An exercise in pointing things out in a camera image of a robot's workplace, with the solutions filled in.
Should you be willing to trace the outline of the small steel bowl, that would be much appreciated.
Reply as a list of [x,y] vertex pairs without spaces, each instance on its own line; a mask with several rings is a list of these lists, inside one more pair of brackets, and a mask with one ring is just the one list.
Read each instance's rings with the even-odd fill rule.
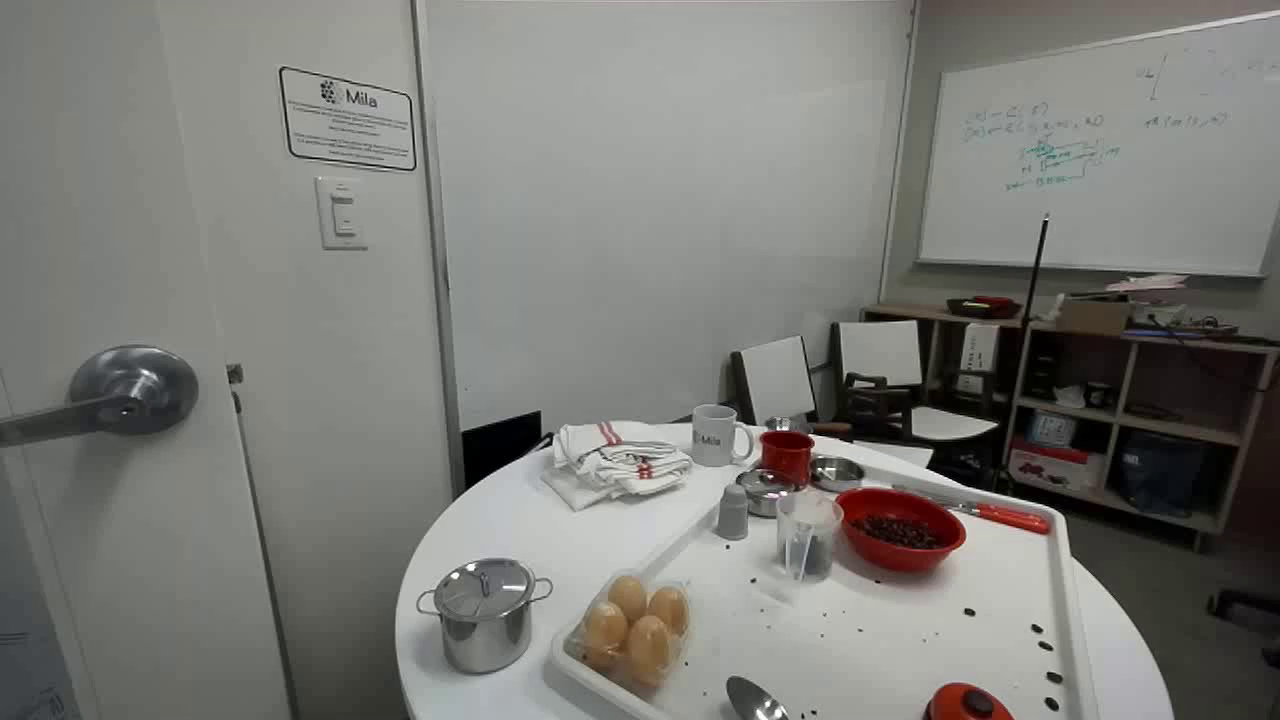
[[839,461],[839,457],[812,461],[812,485],[822,492],[845,492],[845,488],[857,488],[858,478],[863,478],[863,469],[857,461]]

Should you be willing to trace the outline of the red bowl with beans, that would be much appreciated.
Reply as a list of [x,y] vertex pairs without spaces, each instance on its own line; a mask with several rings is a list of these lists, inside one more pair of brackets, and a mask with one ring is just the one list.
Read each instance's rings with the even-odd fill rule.
[[936,570],[967,526],[936,499],[894,488],[850,488],[837,494],[848,548],[888,570]]

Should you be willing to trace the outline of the white mug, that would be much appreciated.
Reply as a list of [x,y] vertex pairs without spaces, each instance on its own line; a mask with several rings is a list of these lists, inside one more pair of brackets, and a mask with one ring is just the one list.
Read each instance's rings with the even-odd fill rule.
[[756,451],[756,437],[724,405],[691,407],[691,461],[709,469],[744,462]]

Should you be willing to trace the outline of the white red striped cloth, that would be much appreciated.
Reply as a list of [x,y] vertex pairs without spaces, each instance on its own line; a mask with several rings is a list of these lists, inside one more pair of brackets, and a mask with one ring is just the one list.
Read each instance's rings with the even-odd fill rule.
[[599,499],[643,499],[684,478],[691,457],[641,418],[562,425],[553,437],[548,488],[582,510]]

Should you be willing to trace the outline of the red mug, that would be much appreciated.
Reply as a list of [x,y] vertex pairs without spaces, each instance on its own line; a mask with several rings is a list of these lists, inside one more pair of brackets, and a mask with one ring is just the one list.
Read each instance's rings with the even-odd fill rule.
[[809,431],[765,431],[761,469],[778,485],[812,478],[812,437]]

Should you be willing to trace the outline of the small steel lidded dish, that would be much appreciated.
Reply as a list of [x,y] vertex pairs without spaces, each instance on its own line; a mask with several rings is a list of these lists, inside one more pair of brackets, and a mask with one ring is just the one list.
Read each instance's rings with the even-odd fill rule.
[[797,509],[797,488],[776,478],[765,469],[740,470],[734,488],[748,494],[748,510],[761,515],[761,520],[776,520],[778,510]]

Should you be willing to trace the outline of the black box on floor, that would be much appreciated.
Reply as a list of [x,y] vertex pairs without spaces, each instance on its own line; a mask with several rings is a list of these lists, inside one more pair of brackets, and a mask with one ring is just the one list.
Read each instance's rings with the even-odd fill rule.
[[529,457],[542,439],[542,418],[519,413],[465,431],[465,485],[479,485],[497,469]]

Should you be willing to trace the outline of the steel salt shaker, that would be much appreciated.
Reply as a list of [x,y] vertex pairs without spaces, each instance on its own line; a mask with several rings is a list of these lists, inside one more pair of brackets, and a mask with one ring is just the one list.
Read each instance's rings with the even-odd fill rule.
[[717,536],[724,540],[744,540],[748,536],[748,492],[740,485],[726,485],[719,492],[719,509],[717,509]]

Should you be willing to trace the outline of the steel pot with lid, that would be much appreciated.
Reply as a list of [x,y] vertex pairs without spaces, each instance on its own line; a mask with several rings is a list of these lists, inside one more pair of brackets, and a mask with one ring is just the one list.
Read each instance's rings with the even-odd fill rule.
[[433,617],[442,631],[442,661],[457,672],[487,674],[517,662],[533,642],[533,607],[556,584],[519,560],[485,554],[446,566],[416,594],[416,613]]

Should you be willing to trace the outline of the white plastic tray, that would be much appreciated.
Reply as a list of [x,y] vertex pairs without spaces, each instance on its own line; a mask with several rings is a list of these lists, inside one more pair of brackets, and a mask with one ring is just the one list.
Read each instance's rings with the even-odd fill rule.
[[724,720],[726,681],[748,674],[797,720],[922,720],[945,685],[982,688],[1013,720],[1100,720],[1058,526],[959,515],[967,540],[930,570],[876,566],[839,545],[822,581],[797,581],[765,520],[719,540],[717,502],[717,488],[684,485],[621,515],[589,510],[602,564],[582,607],[637,570],[684,590],[688,631],[667,672],[633,688],[582,661],[582,628],[567,621],[548,668],[582,710]]

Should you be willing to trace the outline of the wooden shelf unit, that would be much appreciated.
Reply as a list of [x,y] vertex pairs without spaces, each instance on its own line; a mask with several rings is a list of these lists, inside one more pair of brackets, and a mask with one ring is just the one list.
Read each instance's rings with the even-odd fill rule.
[[1197,536],[1228,526],[1277,381],[1273,347],[997,320],[993,366],[962,381],[962,315],[879,305],[869,320],[920,323],[922,394],[997,418],[1004,485]]

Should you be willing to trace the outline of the whiteboard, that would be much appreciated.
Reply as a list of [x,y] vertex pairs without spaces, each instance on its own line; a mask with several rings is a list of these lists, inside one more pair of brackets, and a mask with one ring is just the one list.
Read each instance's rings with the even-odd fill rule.
[[1277,213],[1277,11],[940,81],[922,264],[1253,279]]

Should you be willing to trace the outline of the white light switch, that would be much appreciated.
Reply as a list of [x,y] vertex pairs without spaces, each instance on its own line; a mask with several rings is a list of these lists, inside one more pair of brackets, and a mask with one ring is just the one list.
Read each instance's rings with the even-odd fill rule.
[[320,249],[322,250],[362,250],[360,200],[339,180],[316,184]]

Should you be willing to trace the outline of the wall sign plaque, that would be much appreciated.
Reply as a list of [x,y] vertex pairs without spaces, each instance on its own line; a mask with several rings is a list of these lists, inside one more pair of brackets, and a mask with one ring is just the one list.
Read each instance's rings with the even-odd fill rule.
[[278,69],[285,139],[294,159],[360,168],[416,168],[416,111],[407,93],[330,73]]

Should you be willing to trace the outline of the red handled fork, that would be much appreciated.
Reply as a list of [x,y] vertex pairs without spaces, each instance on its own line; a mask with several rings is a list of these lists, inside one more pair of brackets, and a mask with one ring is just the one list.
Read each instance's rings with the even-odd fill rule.
[[1035,536],[1050,536],[1050,515],[1048,510],[1035,510],[1035,509],[1018,509],[1018,502],[1009,502],[1009,499],[993,499],[993,494],[980,494],[971,488],[940,488],[940,485],[916,485],[916,478],[863,478],[863,488],[893,488],[893,492],[913,492],[913,494],[922,494],[922,499],[936,499],[951,510],[962,510],[962,515],[980,515],[989,523],[1009,523],[1009,526],[1018,526],[1018,531],[1035,531]]

